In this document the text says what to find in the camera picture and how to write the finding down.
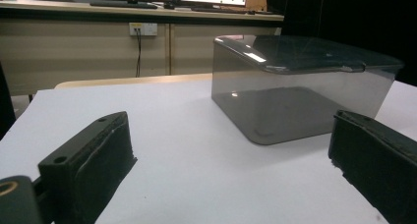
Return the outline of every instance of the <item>screw hole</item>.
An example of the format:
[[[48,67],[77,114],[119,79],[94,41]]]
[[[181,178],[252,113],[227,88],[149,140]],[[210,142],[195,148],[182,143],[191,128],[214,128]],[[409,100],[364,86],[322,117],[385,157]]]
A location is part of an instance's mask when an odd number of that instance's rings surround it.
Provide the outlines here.
[[[17,182],[6,182],[0,184],[0,196],[4,196],[12,192],[18,186]]]
[[[67,160],[67,157],[62,156],[62,157],[55,158],[55,160],[53,160],[53,162],[54,163],[62,163],[65,160]]]

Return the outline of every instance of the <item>white table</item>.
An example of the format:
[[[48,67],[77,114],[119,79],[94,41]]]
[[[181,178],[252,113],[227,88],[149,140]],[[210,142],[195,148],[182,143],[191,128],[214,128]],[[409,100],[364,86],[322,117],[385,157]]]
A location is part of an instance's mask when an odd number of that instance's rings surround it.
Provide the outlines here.
[[[211,81],[40,91],[0,141],[0,178],[95,119],[127,111],[138,163],[97,223],[387,223],[328,159],[330,134],[260,146],[210,99]],[[417,89],[394,83],[377,119],[417,140]]]

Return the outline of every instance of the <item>black cable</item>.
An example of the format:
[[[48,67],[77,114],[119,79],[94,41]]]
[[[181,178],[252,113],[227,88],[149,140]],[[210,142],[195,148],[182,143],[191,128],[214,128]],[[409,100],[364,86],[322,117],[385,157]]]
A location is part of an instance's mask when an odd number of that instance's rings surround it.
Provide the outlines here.
[[[319,14],[319,28],[317,30],[316,36],[320,35],[320,28],[322,27],[322,14],[323,14],[324,4],[325,4],[325,0],[322,0],[322,4],[320,5],[320,14]]]
[[[135,28],[135,32],[136,32],[136,39],[138,40],[138,61],[136,63],[136,78],[138,78],[141,75],[141,39],[142,39],[142,35],[141,35],[141,29],[140,28]]]

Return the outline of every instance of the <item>power socket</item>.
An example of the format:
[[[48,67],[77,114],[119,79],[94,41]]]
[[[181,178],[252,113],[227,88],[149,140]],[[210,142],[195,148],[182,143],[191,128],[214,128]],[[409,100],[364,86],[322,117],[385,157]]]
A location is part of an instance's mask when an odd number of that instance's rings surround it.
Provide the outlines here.
[[[136,29],[141,30],[141,35],[157,35],[157,24],[129,23],[130,35],[137,35]]]

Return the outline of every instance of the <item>dark wall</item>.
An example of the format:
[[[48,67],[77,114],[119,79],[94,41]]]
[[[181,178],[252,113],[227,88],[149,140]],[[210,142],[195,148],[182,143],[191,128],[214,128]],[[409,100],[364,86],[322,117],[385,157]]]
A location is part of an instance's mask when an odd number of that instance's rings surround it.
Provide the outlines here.
[[[417,85],[414,0],[288,0],[282,34],[318,36],[402,60],[397,80]]]
[[[0,140],[15,123],[15,111],[0,63]]]
[[[396,79],[417,85],[416,16],[414,0],[324,0],[319,37],[396,57]]]
[[[287,0],[282,34],[317,36],[323,0]]]

